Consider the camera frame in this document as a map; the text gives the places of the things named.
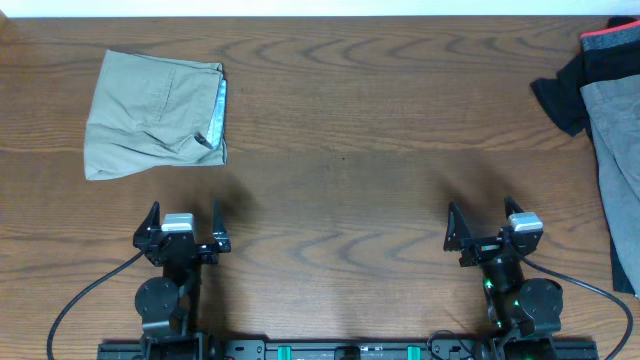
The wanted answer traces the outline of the grey shorts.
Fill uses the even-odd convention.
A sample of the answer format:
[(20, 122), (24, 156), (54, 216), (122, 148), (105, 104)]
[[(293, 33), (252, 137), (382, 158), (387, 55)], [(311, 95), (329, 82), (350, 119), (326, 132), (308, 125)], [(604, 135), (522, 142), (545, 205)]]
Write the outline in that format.
[(639, 294), (639, 77), (581, 88), (602, 202), (622, 272)]

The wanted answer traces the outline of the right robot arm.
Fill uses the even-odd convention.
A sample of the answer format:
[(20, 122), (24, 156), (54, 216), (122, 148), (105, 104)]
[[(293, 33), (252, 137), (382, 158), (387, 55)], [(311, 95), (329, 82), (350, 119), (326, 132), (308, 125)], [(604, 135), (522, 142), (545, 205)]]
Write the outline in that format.
[(448, 206), (443, 250), (458, 252), (462, 267), (478, 266), (493, 334), (473, 346), (475, 359), (557, 359), (553, 334), (561, 329), (563, 290), (555, 281), (524, 276), (521, 263), (534, 252), (543, 222), (507, 197), (507, 224), (498, 234), (475, 237), (459, 206)]

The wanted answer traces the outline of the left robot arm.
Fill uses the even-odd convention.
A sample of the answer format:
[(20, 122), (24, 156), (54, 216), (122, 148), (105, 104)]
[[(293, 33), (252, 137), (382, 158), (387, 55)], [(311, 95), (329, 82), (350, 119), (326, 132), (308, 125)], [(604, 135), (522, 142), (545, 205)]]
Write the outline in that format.
[(142, 320), (139, 359), (214, 359), (224, 351), (213, 337), (197, 328), (201, 267), (215, 265), (221, 253), (231, 251), (229, 235), (213, 202), (210, 243), (199, 244), (195, 217), (190, 213), (160, 217), (154, 203), (133, 235), (133, 246), (163, 273), (145, 281), (135, 295)]

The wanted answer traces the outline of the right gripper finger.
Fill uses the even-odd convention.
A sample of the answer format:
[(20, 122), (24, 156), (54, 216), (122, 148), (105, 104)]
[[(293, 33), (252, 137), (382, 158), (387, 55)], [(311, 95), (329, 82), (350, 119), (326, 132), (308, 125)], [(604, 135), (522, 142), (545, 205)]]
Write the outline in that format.
[(520, 205), (511, 196), (504, 198), (504, 209), (506, 218), (509, 218), (513, 214), (524, 212)]
[(469, 246), (471, 238), (471, 232), (459, 206), (455, 202), (450, 202), (448, 206), (448, 222), (443, 250), (461, 251)]

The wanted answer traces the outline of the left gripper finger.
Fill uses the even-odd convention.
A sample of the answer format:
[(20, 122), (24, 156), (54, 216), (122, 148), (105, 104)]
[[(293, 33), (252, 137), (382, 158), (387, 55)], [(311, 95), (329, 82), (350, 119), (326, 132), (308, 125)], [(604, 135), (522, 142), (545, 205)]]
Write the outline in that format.
[(228, 241), (228, 233), (224, 226), (218, 199), (213, 202), (213, 237), (218, 243), (226, 243)]
[(158, 201), (155, 201), (145, 219), (134, 232), (133, 239), (151, 239), (154, 233), (160, 229), (160, 204)]

